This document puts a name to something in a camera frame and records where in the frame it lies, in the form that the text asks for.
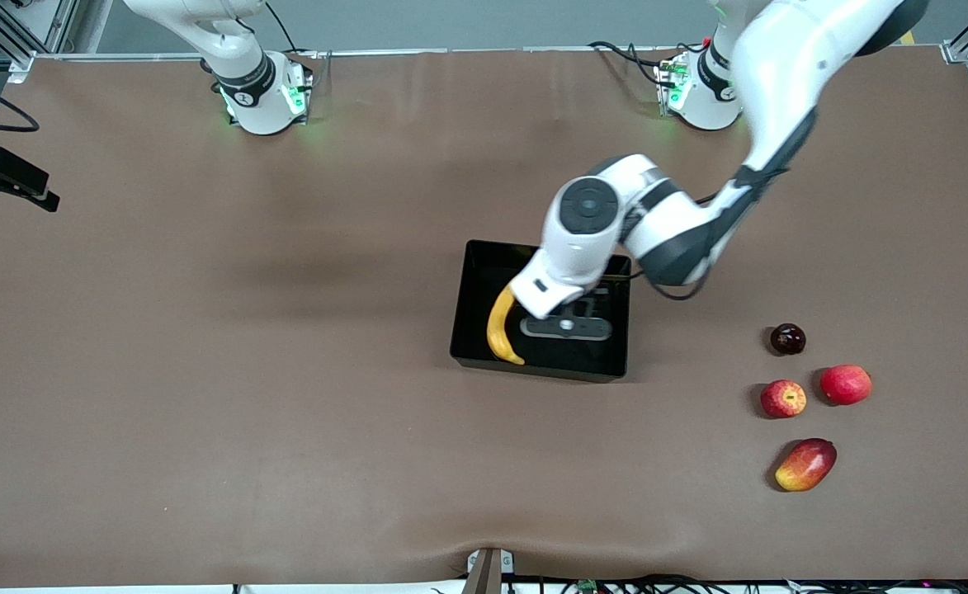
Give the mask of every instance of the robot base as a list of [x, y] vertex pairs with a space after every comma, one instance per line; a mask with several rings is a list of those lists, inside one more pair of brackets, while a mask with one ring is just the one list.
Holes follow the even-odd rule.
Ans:
[[224, 94], [231, 125], [241, 125], [247, 132], [260, 135], [276, 134], [296, 123], [305, 124], [314, 82], [314, 75], [306, 74], [303, 64], [279, 52], [266, 54], [275, 63], [275, 83], [256, 106], [240, 106]]
[[740, 116], [740, 100], [718, 101], [715, 93], [692, 75], [697, 72], [697, 63], [702, 55], [682, 52], [671, 60], [665, 60], [660, 67], [653, 68], [657, 80], [675, 86], [673, 89], [656, 87], [660, 114], [667, 116], [668, 112], [676, 113], [685, 123], [701, 130], [721, 130], [732, 125]]

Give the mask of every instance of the apple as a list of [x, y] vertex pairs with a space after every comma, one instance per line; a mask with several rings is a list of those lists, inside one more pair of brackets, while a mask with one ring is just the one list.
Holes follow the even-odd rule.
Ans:
[[759, 399], [766, 414], [774, 418], [795, 417], [807, 407], [807, 394], [803, 387], [790, 379], [771, 381], [763, 388]]
[[860, 403], [872, 392], [872, 377], [857, 365], [836, 365], [820, 376], [820, 391], [834, 403]]
[[828, 440], [811, 437], [792, 448], [774, 477], [785, 490], [811, 490], [827, 476], [832, 466], [835, 466], [835, 446]]

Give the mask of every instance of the yellow banana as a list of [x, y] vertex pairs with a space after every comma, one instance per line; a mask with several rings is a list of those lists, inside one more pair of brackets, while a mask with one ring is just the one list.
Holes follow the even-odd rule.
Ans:
[[506, 316], [509, 315], [509, 309], [513, 309], [515, 302], [517, 300], [513, 297], [513, 289], [506, 285], [506, 289], [502, 289], [502, 293], [498, 294], [498, 299], [491, 307], [491, 315], [487, 318], [487, 343], [494, 356], [500, 360], [509, 361], [514, 365], [524, 365], [524, 360], [513, 352], [513, 345], [510, 345], [509, 336], [506, 336]]

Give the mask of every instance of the table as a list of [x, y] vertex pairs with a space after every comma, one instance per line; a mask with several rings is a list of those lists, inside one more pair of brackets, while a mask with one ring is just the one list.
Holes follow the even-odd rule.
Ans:
[[[630, 373], [446, 354], [465, 241], [537, 242], [643, 152], [704, 196], [748, 149], [611, 54], [335, 58], [313, 117], [223, 120], [194, 63], [38, 60], [7, 96], [58, 214], [0, 196], [0, 586], [522, 574], [968, 578], [968, 74], [854, 60], [698, 298], [631, 298]], [[800, 324], [804, 354], [763, 349]], [[790, 421], [760, 384], [864, 365]], [[767, 476], [837, 444], [808, 493]]]

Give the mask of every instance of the black plastic bin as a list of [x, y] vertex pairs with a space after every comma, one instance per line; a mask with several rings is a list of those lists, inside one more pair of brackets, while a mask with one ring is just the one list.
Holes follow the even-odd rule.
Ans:
[[471, 240], [465, 245], [461, 288], [451, 334], [451, 356], [465, 367], [526, 373], [567, 380], [611, 381], [626, 375], [627, 321], [630, 318], [630, 258], [612, 256], [600, 285], [574, 304], [575, 315], [611, 323], [605, 341], [528, 336], [521, 320], [529, 314], [514, 305], [506, 334], [525, 365], [499, 360], [487, 343], [491, 307], [509, 281], [528, 263], [537, 247]]

